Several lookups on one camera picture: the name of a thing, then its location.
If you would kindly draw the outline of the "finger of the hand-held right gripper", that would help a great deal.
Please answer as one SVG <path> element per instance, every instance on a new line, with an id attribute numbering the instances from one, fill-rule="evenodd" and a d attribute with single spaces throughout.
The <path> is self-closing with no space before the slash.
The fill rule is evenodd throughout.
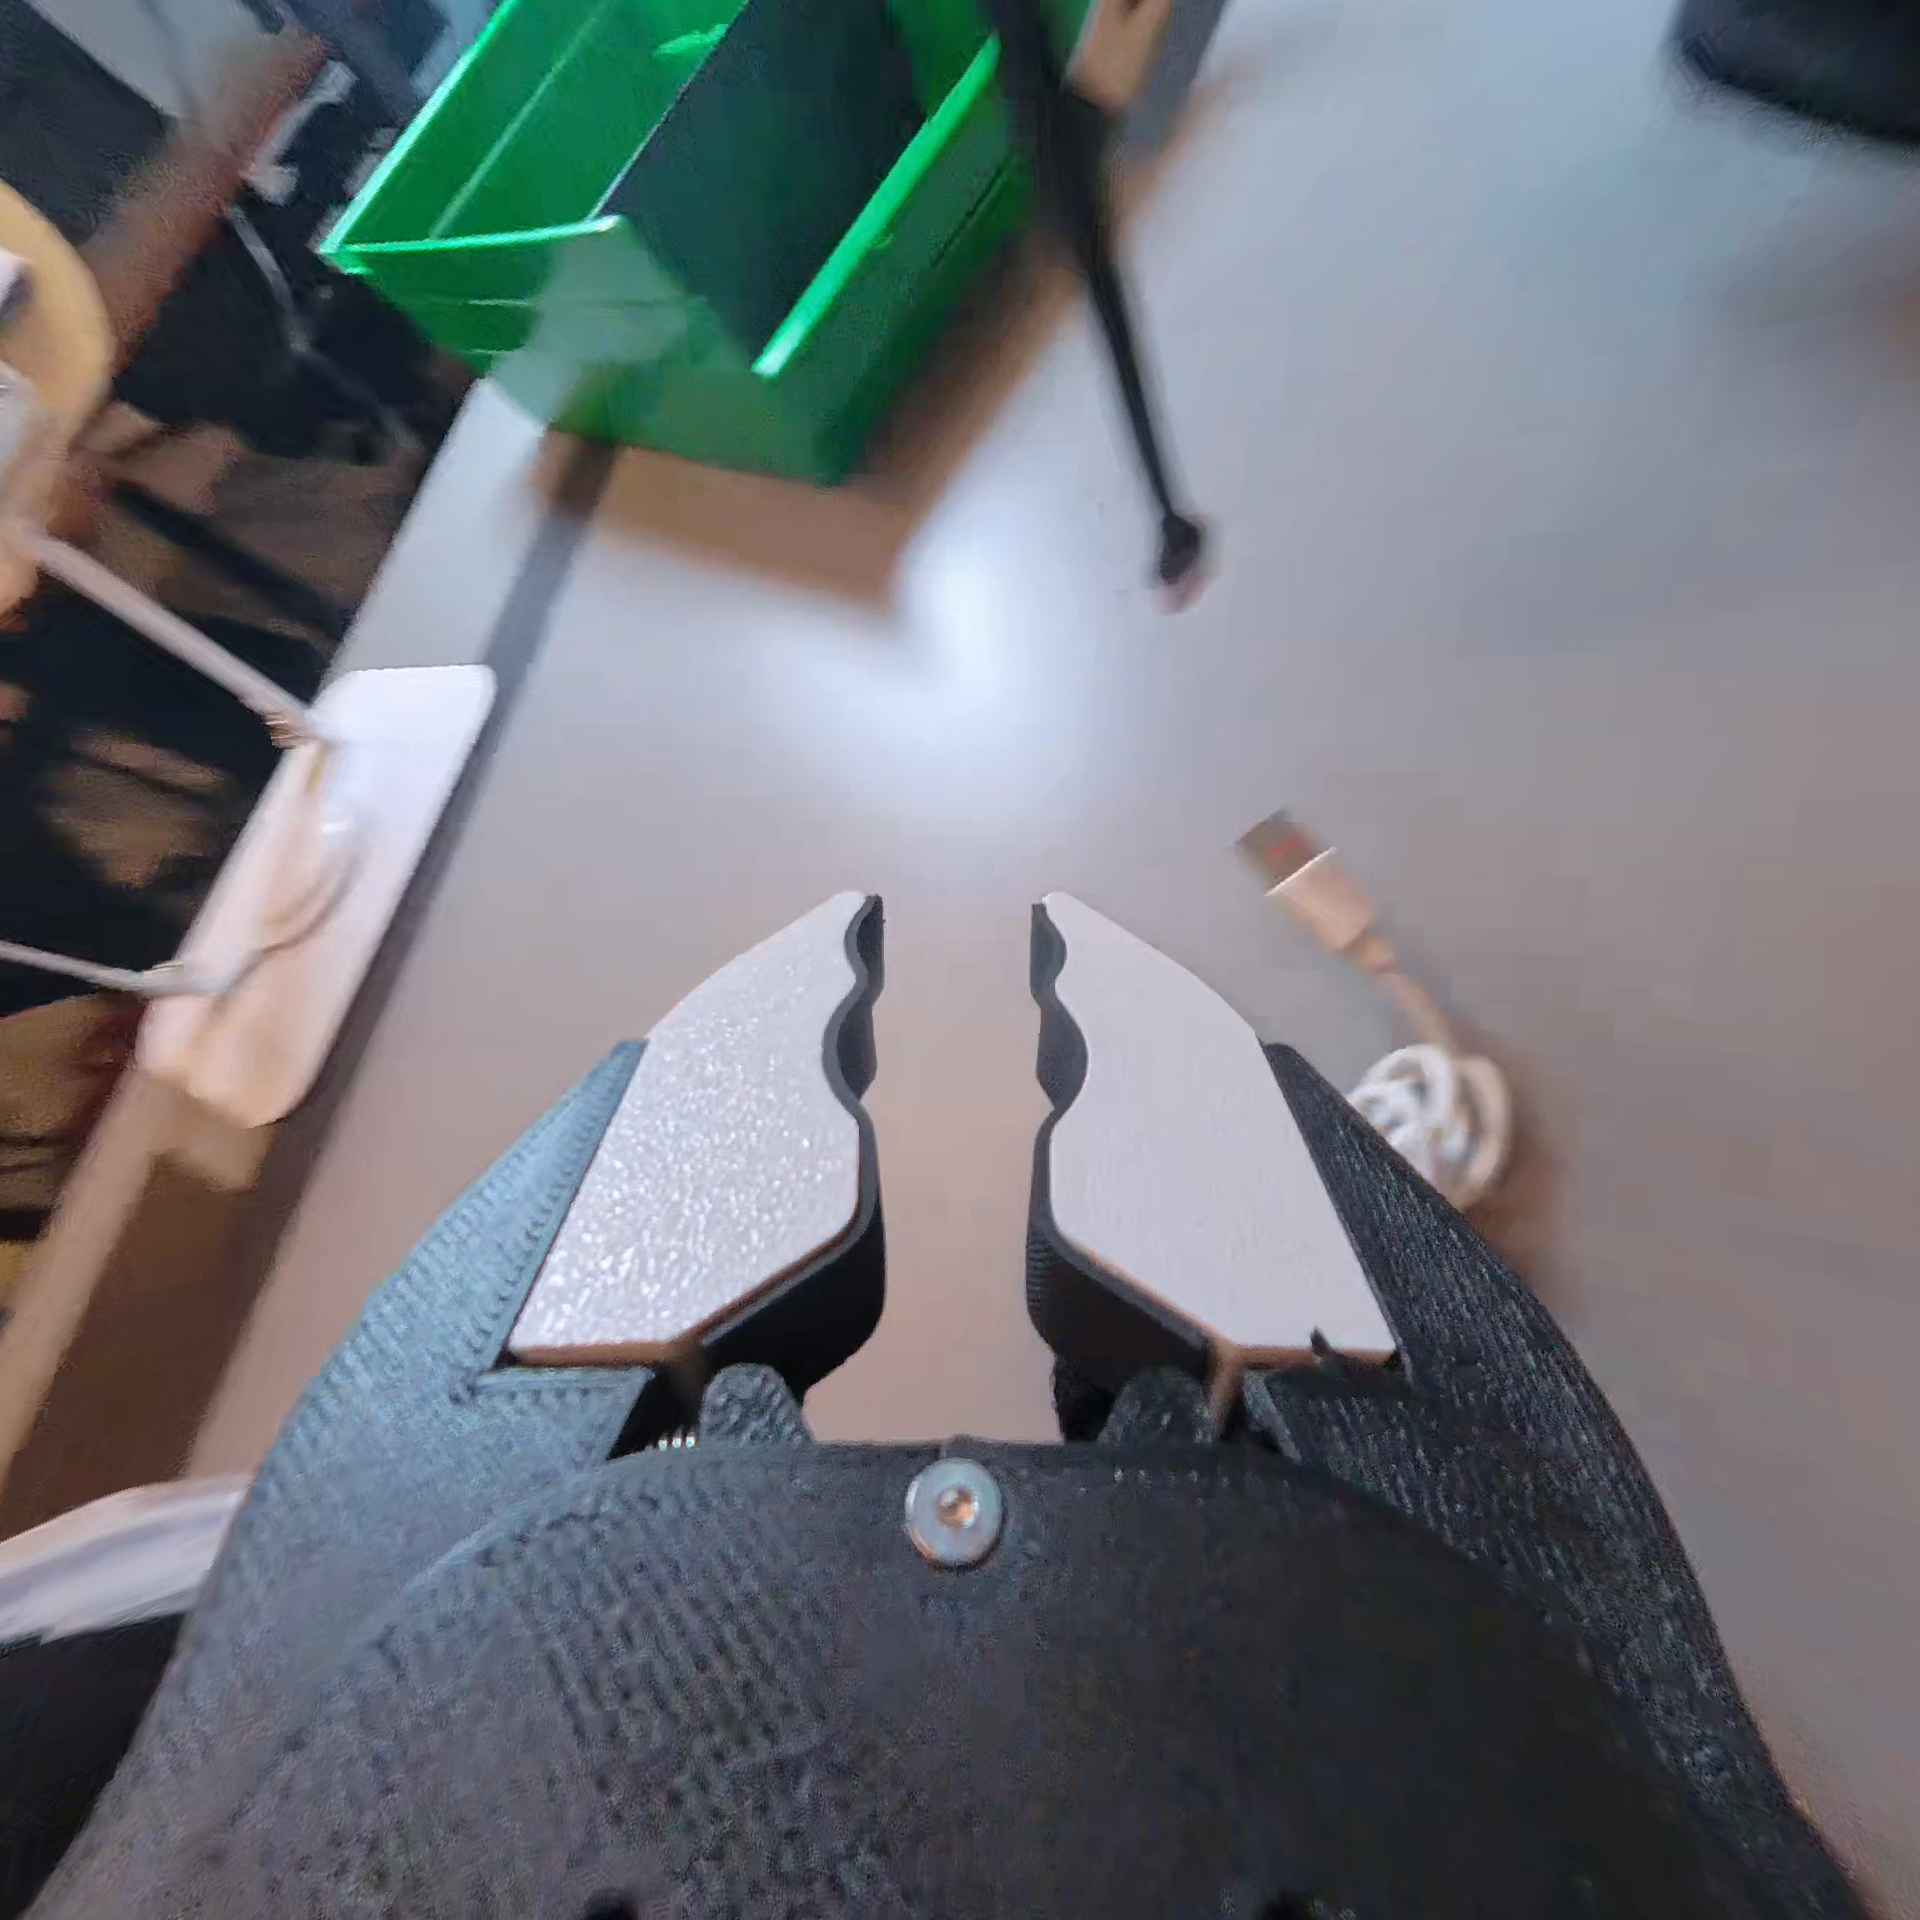
<path id="1" fill-rule="evenodd" d="M 1073 91 L 1106 114 L 1131 111 L 1158 66 L 1173 2 L 1087 2 L 1073 41 Z"/>

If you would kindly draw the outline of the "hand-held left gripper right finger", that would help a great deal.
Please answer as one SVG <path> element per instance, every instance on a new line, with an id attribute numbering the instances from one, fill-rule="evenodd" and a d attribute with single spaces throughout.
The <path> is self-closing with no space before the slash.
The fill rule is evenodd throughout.
<path id="1" fill-rule="evenodd" d="M 1028 1315 L 1075 1369 L 1263 1369 L 1399 1342 L 1254 1030 L 1070 894 L 1031 916 L 1046 1115 Z"/>

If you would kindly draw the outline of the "white document stand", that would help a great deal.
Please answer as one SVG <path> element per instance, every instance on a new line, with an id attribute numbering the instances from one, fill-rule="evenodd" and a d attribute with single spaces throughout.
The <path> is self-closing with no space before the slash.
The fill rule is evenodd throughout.
<path id="1" fill-rule="evenodd" d="M 151 1006 L 135 1059 L 151 1080 L 249 1132 L 319 1080 L 441 814 L 489 720 L 483 664 L 354 670 L 302 705 L 251 664 L 58 539 L 47 513 L 110 386 L 98 281 L 11 185 L 4 241 L 4 611 L 43 580 L 102 608 L 230 695 L 279 766 L 203 911 L 163 967 L 102 967 L 28 945 L 7 964 Z"/>

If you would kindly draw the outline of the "black bin divider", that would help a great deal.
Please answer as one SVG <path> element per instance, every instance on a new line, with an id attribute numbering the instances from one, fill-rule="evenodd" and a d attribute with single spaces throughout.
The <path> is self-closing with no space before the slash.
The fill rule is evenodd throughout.
<path id="1" fill-rule="evenodd" d="M 591 215 L 606 359 L 662 393 L 755 378 L 889 395 L 1003 248 L 1012 140 L 980 6 L 607 6 Z"/>

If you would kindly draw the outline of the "green plastic bin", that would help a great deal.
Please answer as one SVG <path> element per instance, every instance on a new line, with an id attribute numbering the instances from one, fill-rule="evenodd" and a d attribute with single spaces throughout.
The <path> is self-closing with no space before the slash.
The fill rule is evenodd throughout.
<path id="1" fill-rule="evenodd" d="M 980 6 L 511 2 L 322 251 L 546 426 L 831 488 L 1031 185 Z"/>

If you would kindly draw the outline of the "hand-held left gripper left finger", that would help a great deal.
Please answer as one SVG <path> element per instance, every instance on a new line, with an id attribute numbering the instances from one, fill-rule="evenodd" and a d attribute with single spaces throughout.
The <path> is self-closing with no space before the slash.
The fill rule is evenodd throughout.
<path id="1" fill-rule="evenodd" d="M 686 1364 L 854 1249 L 877 1199 L 863 1095 L 881 983 L 881 898 L 842 891 L 650 1031 L 511 1323 L 511 1363 Z"/>

